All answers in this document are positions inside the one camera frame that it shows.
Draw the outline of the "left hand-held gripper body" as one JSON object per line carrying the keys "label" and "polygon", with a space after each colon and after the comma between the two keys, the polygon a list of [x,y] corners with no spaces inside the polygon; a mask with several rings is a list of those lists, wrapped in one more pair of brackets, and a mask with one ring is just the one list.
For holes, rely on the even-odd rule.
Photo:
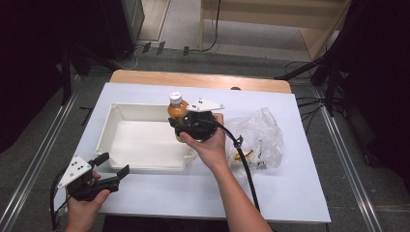
{"label": "left hand-held gripper body", "polygon": [[117,174],[114,177],[96,180],[93,177],[96,165],[92,167],[88,161],[74,155],[57,187],[65,188],[77,201],[92,201],[103,189],[110,192],[119,190],[120,179]]}

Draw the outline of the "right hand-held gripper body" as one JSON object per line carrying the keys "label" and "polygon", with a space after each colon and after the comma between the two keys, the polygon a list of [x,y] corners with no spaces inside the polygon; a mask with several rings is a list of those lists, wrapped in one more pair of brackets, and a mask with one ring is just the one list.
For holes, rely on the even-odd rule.
{"label": "right hand-held gripper body", "polygon": [[222,103],[199,98],[187,107],[188,115],[181,123],[181,127],[175,130],[180,136],[182,131],[189,134],[193,139],[205,141],[213,136],[217,130],[217,122],[213,110],[224,109]]}

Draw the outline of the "orange drink bottle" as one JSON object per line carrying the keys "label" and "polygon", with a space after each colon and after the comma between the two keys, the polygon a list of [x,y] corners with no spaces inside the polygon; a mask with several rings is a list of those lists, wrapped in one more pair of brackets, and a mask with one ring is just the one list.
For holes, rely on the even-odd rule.
{"label": "orange drink bottle", "polygon": [[182,123],[184,118],[188,115],[187,107],[188,103],[183,99],[182,94],[179,92],[171,93],[169,96],[170,104],[168,106],[168,115]]}

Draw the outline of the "white plastic tray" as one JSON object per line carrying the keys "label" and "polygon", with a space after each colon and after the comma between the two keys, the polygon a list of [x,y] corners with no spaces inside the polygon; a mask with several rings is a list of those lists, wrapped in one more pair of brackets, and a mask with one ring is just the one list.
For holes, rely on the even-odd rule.
{"label": "white plastic tray", "polygon": [[109,153],[113,169],[185,170],[196,152],[179,142],[169,125],[167,105],[113,103],[95,153]]}

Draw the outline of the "clear plastic bag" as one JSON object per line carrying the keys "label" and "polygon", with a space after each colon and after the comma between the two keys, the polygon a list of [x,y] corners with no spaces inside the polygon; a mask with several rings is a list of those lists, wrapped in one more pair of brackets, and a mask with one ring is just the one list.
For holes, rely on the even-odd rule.
{"label": "clear plastic bag", "polygon": [[241,149],[250,170],[280,166],[284,141],[281,129],[269,108],[261,108],[248,118],[228,120],[224,125],[236,138],[243,138]]}

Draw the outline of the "person's right hand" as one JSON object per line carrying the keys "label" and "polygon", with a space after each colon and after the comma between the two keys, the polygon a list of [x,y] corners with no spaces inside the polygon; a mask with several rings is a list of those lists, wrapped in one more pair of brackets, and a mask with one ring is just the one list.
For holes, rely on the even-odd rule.
{"label": "person's right hand", "polygon": [[198,153],[201,160],[214,175],[219,175],[228,170],[225,156],[225,134],[222,129],[217,129],[211,138],[202,142],[193,139],[184,131],[180,133],[180,137]]}

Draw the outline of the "person's left hand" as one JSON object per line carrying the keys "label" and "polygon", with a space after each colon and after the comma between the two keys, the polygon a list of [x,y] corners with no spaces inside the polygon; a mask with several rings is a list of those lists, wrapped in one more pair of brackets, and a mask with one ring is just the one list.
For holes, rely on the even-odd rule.
{"label": "person's left hand", "polygon": [[103,189],[98,195],[90,202],[77,201],[70,198],[68,201],[68,225],[74,225],[81,227],[91,227],[94,225],[97,215],[103,206],[105,200],[109,197],[110,191]]}

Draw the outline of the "white board sheet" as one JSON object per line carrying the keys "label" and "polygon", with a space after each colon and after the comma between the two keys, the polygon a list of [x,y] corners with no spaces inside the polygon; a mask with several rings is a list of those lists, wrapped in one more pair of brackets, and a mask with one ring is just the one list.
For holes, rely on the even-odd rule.
{"label": "white board sheet", "polygon": [[[115,103],[168,105],[171,86],[107,83],[78,143],[75,153],[92,160],[110,106]],[[253,172],[240,185],[256,200],[262,216],[271,222],[326,223],[330,214],[292,94],[207,88],[181,88],[184,99],[222,103],[224,121],[247,118],[267,107],[281,129],[284,153],[278,168]],[[119,169],[108,161],[97,167],[107,178]],[[131,170],[119,190],[103,203],[102,213],[163,218],[224,218],[218,184],[200,159],[185,170]]]}

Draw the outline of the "wooden board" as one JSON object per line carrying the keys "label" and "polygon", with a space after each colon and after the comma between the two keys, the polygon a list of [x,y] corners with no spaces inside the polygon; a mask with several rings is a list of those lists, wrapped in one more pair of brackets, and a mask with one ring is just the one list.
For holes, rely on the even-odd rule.
{"label": "wooden board", "polygon": [[228,90],[236,86],[244,91],[292,93],[290,84],[284,80],[258,79],[223,74],[118,70],[112,74],[109,82]]}

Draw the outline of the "black cabinet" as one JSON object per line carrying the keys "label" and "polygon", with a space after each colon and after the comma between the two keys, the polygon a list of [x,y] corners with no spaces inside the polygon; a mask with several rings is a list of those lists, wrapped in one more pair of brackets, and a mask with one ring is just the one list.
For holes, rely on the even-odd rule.
{"label": "black cabinet", "polygon": [[100,0],[109,57],[120,61],[134,51],[145,13],[141,0]]}

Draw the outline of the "light wooden shelf unit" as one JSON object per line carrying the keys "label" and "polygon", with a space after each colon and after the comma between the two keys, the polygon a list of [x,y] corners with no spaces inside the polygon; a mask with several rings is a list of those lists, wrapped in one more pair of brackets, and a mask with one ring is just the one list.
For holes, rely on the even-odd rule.
{"label": "light wooden shelf unit", "polygon": [[312,60],[319,58],[342,28],[352,0],[200,0],[199,47],[204,20],[297,27]]}

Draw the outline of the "black tripod stand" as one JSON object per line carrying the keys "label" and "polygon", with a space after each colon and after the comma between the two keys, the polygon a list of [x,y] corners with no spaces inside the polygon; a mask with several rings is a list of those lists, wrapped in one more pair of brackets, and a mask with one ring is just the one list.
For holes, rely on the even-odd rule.
{"label": "black tripod stand", "polygon": [[313,68],[316,68],[315,73],[310,78],[310,83],[313,86],[321,86],[325,80],[327,82],[327,88],[325,91],[325,107],[331,117],[334,116],[334,99],[335,89],[337,86],[337,79],[341,77],[337,62],[329,55],[323,55],[307,64],[301,66],[293,72],[286,73],[282,76],[276,77],[276,80],[290,80],[301,73],[306,73]]}

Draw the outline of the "metal floor rail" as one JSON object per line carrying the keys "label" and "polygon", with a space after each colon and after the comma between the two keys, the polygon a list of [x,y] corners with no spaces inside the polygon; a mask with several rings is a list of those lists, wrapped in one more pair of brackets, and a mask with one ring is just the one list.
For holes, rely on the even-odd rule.
{"label": "metal floor rail", "polygon": [[11,232],[32,187],[43,169],[51,148],[67,117],[69,116],[82,80],[83,78],[78,74],[73,78],[73,82],[71,84],[72,94],[68,97],[65,104],[59,106],[57,114],[54,117],[51,126],[47,130],[40,147],[38,148],[29,167],[25,171],[22,180],[13,193],[3,216],[0,217],[0,232]]}
{"label": "metal floor rail", "polygon": [[376,215],[374,207],[370,201],[370,198],[367,195],[362,180],[356,170],[353,160],[350,157],[350,153],[339,132],[335,118],[330,115],[326,108],[323,108],[321,112],[327,129],[329,131],[329,134],[337,150],[337,155],[340,159],[345,176],[352,189],[353,195],[356,199],[357,205],[365,222],[367,231],[384,232],[380,224],[380,221]]}

